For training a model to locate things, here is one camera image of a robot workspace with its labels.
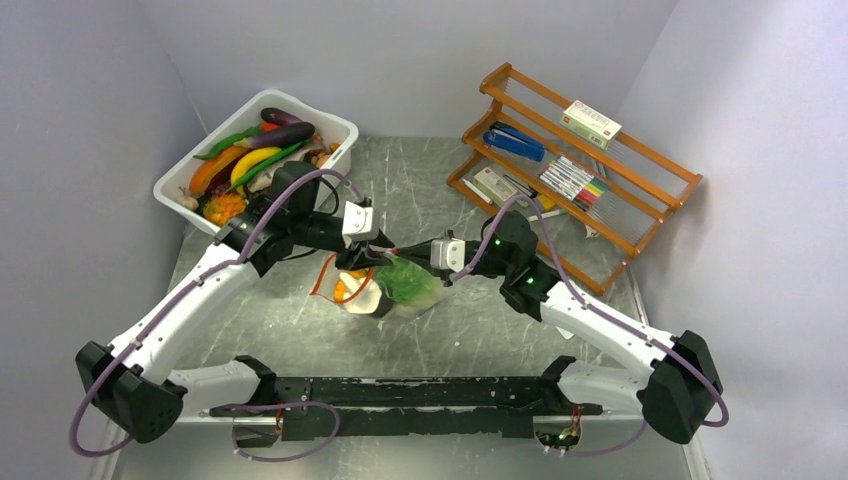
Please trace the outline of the green napa cabbage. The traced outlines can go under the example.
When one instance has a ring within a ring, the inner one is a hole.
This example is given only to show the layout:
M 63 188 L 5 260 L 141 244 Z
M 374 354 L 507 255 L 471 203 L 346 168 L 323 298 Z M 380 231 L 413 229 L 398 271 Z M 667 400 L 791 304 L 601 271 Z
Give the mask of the green napa cabbage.
M 390 265 L 380 266 L 374 280 L 397 305 L 425 310 L 446 297 L 441 281 L 427 270 L 397 256 Z

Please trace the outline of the white mushroom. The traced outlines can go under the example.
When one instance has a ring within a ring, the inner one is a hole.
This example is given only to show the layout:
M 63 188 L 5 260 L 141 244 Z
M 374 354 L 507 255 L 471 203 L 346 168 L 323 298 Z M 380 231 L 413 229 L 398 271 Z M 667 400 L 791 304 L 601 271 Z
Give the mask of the white mushroom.
M 358 295 L 352 300 L 341 303 L 341 306 L 348 313 L 372 315 L 378 310 L 381 299 L 382 291 L 379 286 L 367 278 L 367 283 L 361 288 Z

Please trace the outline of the clear zip bag orange zipper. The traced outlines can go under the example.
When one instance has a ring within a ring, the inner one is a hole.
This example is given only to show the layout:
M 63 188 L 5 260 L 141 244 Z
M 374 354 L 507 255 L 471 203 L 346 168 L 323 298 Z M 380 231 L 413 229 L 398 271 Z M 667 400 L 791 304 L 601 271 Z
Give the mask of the clear zip bag orange zipper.
M 354 270 L 338 267 L 336 260 L 335 254 L 326 258 L 310 294 L 350 315 L 413 318 L 449 296 L 438 278 L 394 254 L 386 265 Z

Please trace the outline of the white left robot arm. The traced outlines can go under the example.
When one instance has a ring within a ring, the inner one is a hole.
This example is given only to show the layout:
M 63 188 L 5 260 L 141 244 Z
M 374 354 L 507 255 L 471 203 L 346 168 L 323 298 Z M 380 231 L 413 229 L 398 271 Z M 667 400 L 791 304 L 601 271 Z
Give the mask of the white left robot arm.
M 183 414 L 244 408 L 261 416 L 278 398 L 276 374 L 249 355 L 214 367 L 178 370 L 183 349 L 221 306 L 251 287 L 297 247 L 333 252 L 342 266 L 373 267 L 388 247 L 373 203 L 341 173 L 287 163 L 271 188 L 231 218 L 178 285 L 145 317 L 106 345 L 75 357 L 85 396 L 69 439 L 93 406 L 129 439 L 149 443 Z

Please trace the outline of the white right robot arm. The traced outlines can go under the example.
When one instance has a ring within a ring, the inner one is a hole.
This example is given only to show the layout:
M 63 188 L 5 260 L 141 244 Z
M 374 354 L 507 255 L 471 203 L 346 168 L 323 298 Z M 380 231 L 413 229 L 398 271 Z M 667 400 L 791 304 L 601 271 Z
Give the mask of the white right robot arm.
M 618 368 L 570 363 L 539 389 L 548 412 L 562 414 L 574 404 L 634 412 L 657 434 L 682 445 L 702 427 L 727 423 L 721 380 L 702 336 L 650 327 L 593 298 L 540 258 L 537 244 L 524 215 L 502 211 L 480 240 L 446 233 L 394 253 L 448 284 L 470 275 L 499 278 L 500 295 L 514 311 L 572 333 L 619 363 Z

